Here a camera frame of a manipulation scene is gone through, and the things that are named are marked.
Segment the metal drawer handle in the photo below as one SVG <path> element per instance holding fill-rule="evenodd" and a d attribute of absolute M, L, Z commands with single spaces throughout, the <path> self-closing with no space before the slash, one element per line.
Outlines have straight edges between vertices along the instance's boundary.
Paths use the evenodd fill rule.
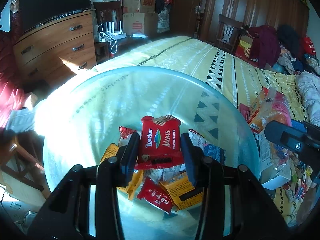
<path fill-rule="evenodd" d="M 79 49 L 82 49 L 82 48 L 84 48 L 84 44 L 80 45 L 79 47 L 75 47 L 72 50 L 76 51 L 76 50 L 79 50 Z"/>
<path fill-rule="evenodd" d="M 36 74 L 37 72 L 38 72 L 38 69 L 35 68 L 33 71 L 31 71 L 31 72 L 28 74 L 28 76 L 31 77 L 31 76 L 33 76 L 34 74 Z"/>
<path fill-rule="evenodd" d="M 80 29 L 80 28 L 82 28 L 82 25 L 80 24 L 80 25 L 77 25 L 77 26 L 74 26 L 74 27 L 71 27 L 70 28 L 70 31 L 74 31 L 74 30 L 77 30 L 77 29 Z"/>
<path fill-rule="evenodd" d="M 31 45 L 31 46 L 29 46 L 29 47 L 25 48 L 23 51 L 21 51 L 21 55 L 23 55 L 23 54 L 27 53 L 28 51 L 30 51 L 30 50 L 32 50 L 32 49 L 33 49 L 33 45 Z"/>
<path fill-rule="evenodd" d="M 88 65 L 88 63 L 86 62 L 83 65 L 79 66 L 79 69 L 84 69 L 87 65 Z"/>

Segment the red shopping bag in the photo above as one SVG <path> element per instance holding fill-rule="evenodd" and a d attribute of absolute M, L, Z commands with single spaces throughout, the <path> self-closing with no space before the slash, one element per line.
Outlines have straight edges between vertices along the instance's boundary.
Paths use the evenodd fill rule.
<path fill-rule="evenodd" d="M 315 47 L 313 46 L 313 43 L 309 37 L 303 38 L 303 48 L 307 54 L 310 54 L 310 55 L 316 54 Z"/>

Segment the purple clothing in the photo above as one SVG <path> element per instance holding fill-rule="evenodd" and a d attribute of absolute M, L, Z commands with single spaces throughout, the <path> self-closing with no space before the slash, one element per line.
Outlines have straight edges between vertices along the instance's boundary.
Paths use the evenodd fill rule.
<path fill-rule="evenodd" d="M 276 35 L 276 29 L 269 25 L 249 28 L 251 36 L 255 37 L 250 50 L 250 59 L 259 59 L 258 67 L 264 69 L 266 63 L 271 67 L 280 56 L 280 43 Z"/>

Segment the yellow snack package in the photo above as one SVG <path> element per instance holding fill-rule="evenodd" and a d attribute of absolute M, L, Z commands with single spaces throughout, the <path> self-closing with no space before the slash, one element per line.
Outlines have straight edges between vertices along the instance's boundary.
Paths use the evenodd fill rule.
<path fill-rule="evenodd" d="M 193 187 L 186 172 L 159 183 L 169 193 L 179 210 L 191 207 L 202 201 L 203 188 Z"/>
<path fill-rule="evenodd" d="M 105 159 L 116 156 L 119 147 L 114 143 L 111 143 L 106 149 L 104 155 L 101 158 L 100 163 L 102 163 Z M 129 182 L 127 187 L 117 187 L 121 192 L 124 192 L 128 195 L 129 200 L 133 200 L 134 193 L 137 188 L 140 186 L 143 179 L 143 170 L 134 170 L 132 175 L 132 180 Z"/>

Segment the red puffer jacket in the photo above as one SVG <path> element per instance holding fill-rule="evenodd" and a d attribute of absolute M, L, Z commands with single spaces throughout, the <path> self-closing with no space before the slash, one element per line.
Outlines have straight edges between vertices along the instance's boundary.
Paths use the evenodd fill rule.
<path fill-rule="evenodd" d="M 18 12 L 11 16 L 10 29 L 10 32 L 0 30 L 0 134 L 11 111 L 21 109 L 25 101 L 13 53 L 13 45 L 22 35 L 21 18 Z"/>

